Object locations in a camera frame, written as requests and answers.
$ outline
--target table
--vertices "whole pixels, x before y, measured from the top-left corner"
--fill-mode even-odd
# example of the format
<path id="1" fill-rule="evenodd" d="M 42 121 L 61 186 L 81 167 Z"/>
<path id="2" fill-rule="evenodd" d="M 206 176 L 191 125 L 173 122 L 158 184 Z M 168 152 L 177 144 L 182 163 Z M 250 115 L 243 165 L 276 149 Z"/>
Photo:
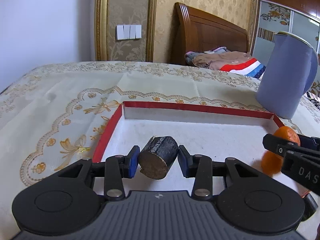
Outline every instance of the table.
<path id="1" fill-rule="evenodd" d="M 148 62 L 80 62 L 32 70 L 0 95 L 0 239 L 19 231 L 11 213 L 15 195 L 92 156 L 122 101 L 266 111 L 255 99 L 259 82 L 234 73 Z M 306 98 L 292 119 L 282 121 L 298 133 L 320 137 L 320 111 Z M 316 237 L 319 214 L 299 225 L 307 239 Z"/>

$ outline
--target light switch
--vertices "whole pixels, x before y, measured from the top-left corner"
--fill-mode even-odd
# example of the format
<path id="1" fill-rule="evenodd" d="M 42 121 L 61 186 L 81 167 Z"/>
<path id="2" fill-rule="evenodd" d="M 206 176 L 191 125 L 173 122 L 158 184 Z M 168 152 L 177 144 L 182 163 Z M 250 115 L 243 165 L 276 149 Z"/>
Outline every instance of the light switch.
<path id="1" fill-rule="evenodd" d="M 136 26 L 130 25 L 130 40 L 134 40 L 136 38 Z"/>
<path id="2" fill-rule="evenodd" d="M 124 40 L 123 25 L 117 25 L 117 40 Z"/>
<path id="3" fill-rule="evenodd" d="M 136 39 L 141 39 L 141 25 L 136 25 Z"/>
<path id="4" fill-rule="evenodd" d="M 130 38 L 130 25 L 123 25 L 124 40 Z"/>

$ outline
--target pitcher lid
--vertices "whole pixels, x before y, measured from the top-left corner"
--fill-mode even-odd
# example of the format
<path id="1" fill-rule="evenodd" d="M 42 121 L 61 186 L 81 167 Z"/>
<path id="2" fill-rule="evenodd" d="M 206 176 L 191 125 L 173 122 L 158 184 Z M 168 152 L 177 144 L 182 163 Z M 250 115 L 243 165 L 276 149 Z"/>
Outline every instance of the pitcher lid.
<path id="1" fill-rule="evenodd" d="M 307 44 L 310 48 L 312 48 L 312 49 L 313 49 L 313 51 L 314 51 L 314 53 L 315 53 L 316 55 L 318 55 L 318 54 L 317 54 L 317 52 L 316 52 L 316 50 L 314 49 L 314 47 L 312 47 L 312 46 L 311 46 L 311 44 L 310 44 L 309 42 L 307 42 L 305 39 L 303 39 L 303 38 L 299 37 L 298 35 L 295 35 L 295 34 L 293 34 L 293 33 L 289 33 L 289 32 L 285 32 L 285 31 L 279 31 L 279 32 L 277 32 L 277 33 L 274 33 L 274 35 L 277 35 L 277 34 L 290 35 L 290 36 L 292 36 L 292 37 L 294 37 L 294 38 L 298 39 L 299 41 L 304 42 L 304 43 L 305 43 L 305 44 Z"/>

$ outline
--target pitcher handle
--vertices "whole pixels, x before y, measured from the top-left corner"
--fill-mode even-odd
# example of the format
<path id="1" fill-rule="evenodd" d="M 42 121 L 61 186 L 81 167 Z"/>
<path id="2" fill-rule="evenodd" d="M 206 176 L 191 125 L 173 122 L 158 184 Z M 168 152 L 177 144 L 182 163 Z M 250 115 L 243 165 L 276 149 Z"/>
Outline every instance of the pitcher handle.
<path id="1" fill-rule="evenodd" d="M 318 56 L 314 51 L 312 52 L 312 58 L 311 58 L 310 64 L 311 64 L 310 65 L 310 73 L 307 78 L 307 82 L 306 82 L 306 86 L 304 87 L 303 94 L 305 94 L 311 88 L 311 86 L 316 78 L 316 74 L 317 74 L 317 70 L 318 70 Z"/>

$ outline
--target white wall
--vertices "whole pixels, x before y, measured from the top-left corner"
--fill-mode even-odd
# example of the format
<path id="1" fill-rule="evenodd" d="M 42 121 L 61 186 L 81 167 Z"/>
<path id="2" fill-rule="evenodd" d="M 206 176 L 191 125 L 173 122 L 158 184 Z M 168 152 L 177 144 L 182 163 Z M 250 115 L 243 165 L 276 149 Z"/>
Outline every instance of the white wall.
<path id="1" fill-rule="evenodd" d="M 0 92 L 36 66 L 90 60 L 90 0 L 0 0 Z"/>

